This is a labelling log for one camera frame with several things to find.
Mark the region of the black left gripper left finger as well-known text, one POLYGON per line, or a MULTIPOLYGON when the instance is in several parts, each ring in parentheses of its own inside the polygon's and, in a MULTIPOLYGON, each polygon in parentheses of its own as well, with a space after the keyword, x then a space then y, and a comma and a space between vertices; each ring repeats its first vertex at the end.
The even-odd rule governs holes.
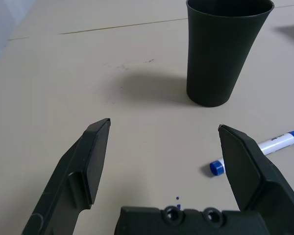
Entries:
POLYGON ((24 235, 71 235, 79 214, 95 202, 111 120, 87 127, 61 157, 24 230, 24 235))

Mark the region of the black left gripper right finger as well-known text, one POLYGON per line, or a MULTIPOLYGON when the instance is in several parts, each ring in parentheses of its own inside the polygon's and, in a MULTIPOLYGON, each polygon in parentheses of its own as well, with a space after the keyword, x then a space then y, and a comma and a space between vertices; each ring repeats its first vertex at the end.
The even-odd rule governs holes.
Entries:
POLYGON ((218 128, 226 176, 240 209, 236 231, 294 235, 294 191, 254 139, 226 125, 218 128))

